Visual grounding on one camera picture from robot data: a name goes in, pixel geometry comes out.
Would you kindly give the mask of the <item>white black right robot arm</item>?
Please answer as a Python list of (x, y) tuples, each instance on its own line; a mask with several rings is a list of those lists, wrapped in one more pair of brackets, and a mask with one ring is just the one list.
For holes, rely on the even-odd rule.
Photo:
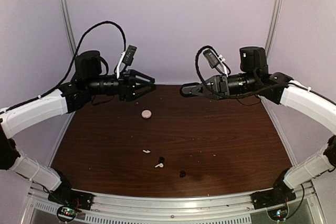
[(279, 204), (289, 190), (335, 170), (335, 102), (302, 86), (294, 78), (268, 72), (265, 49), (243, 47), (239, 50), (239, 74), (231, 74), (229, 66), (212, 46), (203, 46), (195, 56), (195, 69), (200, 83), (188, 93), (214, 100), (240, 100), (263, 97), (277, 105), (294, 109), (327, 128), (333, 135), (327, 144), (301, 164), (288, 169), (269, 192), (272, 203)]

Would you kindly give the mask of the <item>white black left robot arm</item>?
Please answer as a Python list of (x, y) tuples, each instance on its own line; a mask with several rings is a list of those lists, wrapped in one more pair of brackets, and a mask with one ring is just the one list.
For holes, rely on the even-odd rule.
[(70, 82), (59, 84), (47, 95), (26, 103), (1, 109), (1, 169), (19, 175), (54, 191), (64, 205), (71, 205), (75, 192), (66, 186), (60, 172), (42, 166), (20, 152), (13, 137), (19, 132), (47, 119), (82, 109), (98, 95), (115, 96), (121, 101), (134, 101), (155, 90), (155, 79), (130, 69), (115, 74), (102, 74), (107, 62), (97, 50), (81, 53), (75, 58), (75, 74)]

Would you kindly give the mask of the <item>white round charging case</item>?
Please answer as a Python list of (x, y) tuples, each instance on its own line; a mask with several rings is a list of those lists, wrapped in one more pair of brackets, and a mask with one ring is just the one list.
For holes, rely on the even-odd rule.
[(150, 110), (143, 110), (141, 112), (141, 116), (144, 118), (144, 119), (149, 119), (151, 116), (152, 116), (152, 112)]

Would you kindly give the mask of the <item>white earbud lower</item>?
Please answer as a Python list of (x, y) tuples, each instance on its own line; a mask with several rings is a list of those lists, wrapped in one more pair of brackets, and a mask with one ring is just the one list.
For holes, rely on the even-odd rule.
[(159, 164), (155, 165), (155, 168), (163, 168), (163, 167), (164, 167), (163, 163), (159, 163)]

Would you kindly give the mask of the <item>black earbud lower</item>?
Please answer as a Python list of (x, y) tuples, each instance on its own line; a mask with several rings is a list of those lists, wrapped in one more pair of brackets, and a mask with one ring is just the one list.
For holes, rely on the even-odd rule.
[(183, 177), (185, 177), (186, 176), (186, 172), (185, 171), (180, 171), (180, 178), (183, 178)]

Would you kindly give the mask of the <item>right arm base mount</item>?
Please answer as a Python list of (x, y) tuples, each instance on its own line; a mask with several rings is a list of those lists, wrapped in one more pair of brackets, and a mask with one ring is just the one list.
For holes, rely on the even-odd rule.
[(289, 217), (289, 202), (296, 199), (293, 191), (283, 193), (281, 190), (269, 189), (251, 194), (255, 210), (266, 209), (272, 221), (285, 221)]

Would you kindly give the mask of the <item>front aluminium rail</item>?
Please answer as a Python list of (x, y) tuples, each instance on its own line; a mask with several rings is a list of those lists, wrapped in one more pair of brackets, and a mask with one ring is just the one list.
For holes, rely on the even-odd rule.
[(151, 198), (94, 193), (90, 209), (71, 223), (325, 223), (311, 182), (295, 190), (296, 199), (256, 209), (251, 193)]

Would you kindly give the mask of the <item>right aluminium frame post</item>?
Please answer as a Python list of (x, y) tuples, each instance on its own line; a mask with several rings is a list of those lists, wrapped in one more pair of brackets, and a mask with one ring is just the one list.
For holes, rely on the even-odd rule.
[(265, 43), (265, 52), (266, 52), (266, 58), (269, 58), (272, 45), (275, 39), (276, 35), (276, 29), (279, 22), (281, 9), (283, 5), (284, 0), (274, 0), (272, 13), (271, 13), (271, 20), (269, 24), (268, 34), (266, 37), (266, 43)]

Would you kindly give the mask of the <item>aluminium frame post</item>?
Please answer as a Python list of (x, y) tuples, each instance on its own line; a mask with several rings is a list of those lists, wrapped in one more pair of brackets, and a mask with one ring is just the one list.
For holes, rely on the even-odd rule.
[[(75, 42), (75, 37), (74, 37), (74, 32), (72, 29), (71, 25), (71, 20), (70, 20), (70, 14), (69, 14), (69, 9), (68, 9), (68, 3), (67, 0), (59, 0), (60, 1), (60, 9), (62, 13), (62, 18), (64, 21), (64, 26), (65, 26), (65, 32), (66, 32), (66, 37), (68, 40), (68, 45), (70, 48), (70, 53), (73, 56), (75, 51), (76, 51), (76, 42)], [(65, 123), (60, 131), (58, 140), (61, 141), (66, 133), (66, 130), (71, 123), (72, 118), (74, 117), (75, 112), (72, 112), (70, 114), (67, 114)]]
[(276, 29), (279, 22), (281, 9), (283, 5), (284, 0), (274, 0), (272, 13), (271, 13), (271, 20), (269, 24), (268, 34), (266, 37), (266, 43), (265, 43), (265, 52), (266, 52), (266, 58), (269, 58), (272, 45), (275, 39), (276, 35)]

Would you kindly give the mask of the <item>left aluminium frame post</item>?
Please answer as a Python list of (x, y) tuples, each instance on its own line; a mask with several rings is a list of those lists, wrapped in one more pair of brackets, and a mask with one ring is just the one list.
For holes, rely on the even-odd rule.
[[(64, 21), (64, 26), (65, 26), (65, 32), (66, 32), (66, 37), (68, 40), (68, 45), (70, 48), (70, 53), (73, 56), (75, 51), (76, 51), (76, 42), (75, 42), (75, 37), (74, 37), (74, 32), (72, 29), (71, 25), (71, 20), (70, 20), (70, 14), (69, 14), (69, 9), (68, 9), (68, 3), (67, 0), (59, 0), (60, 1), (60, 9), (62, 13), (62, 18)], [(72, 118), (74, 117), (75, 112), (72, 112), (70, 114), (67, 114), (65, 123), (60, 131), (58, 140), (61, 141), (66, 133), (66, 130), (71, 123)]]

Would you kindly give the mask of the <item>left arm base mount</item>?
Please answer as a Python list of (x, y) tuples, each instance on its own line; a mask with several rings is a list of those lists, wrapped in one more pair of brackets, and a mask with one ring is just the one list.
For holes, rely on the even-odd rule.
[(93, 194), (77, 190), (71, 190), (67, 196), (49, 192), (48, 200), (59, 204), (56, 210), (56, 217), (59, 221), (68, 223), (85, 218), (85, 211), (91, 209)]

